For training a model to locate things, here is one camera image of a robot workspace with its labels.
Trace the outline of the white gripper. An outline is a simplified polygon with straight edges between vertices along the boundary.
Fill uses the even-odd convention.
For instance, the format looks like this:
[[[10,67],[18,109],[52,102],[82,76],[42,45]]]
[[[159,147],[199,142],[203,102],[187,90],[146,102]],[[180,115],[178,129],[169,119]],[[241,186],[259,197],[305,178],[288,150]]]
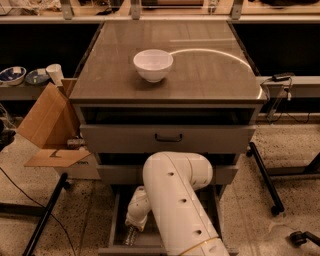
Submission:
[[[144,231],[151,205],[144,186],[139,186],[129,202],[125,224],[134,226],[140,232]]]

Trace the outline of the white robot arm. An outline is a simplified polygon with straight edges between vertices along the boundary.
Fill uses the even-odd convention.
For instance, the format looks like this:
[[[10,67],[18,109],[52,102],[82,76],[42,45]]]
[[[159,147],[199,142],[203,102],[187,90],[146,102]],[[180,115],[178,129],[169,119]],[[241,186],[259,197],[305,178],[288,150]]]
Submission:
[[[213,177],[205,157],[158,152],[146,160],[142,176],[143,184],[128,205],[126,225],[143,231],[152,213],[168,256],[230,256],[196,195]]]

